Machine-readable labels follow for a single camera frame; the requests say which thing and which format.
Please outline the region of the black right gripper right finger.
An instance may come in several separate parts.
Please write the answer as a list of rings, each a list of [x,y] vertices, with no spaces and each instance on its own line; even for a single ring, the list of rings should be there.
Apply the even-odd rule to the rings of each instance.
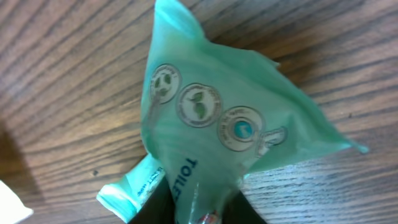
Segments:
[[[255,211],[242,192],[236,194],[225,206],[222,224],[267,224]]]

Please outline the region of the green toilet tissue pack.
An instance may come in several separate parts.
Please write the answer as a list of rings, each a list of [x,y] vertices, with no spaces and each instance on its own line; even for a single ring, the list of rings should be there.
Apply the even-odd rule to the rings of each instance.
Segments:
[[[179,1],[157,1],[141,100],[147,155],[97,200],[131,221],[166,179],[176,223],[221,223],[244,176],[356,147],[251,51],[210,42]]]

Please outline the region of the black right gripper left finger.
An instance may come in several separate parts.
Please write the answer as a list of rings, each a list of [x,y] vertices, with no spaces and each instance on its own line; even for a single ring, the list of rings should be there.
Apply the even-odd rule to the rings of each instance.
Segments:
[[[128,224],[174,224],[175,205],[164,177],[144,206]]]

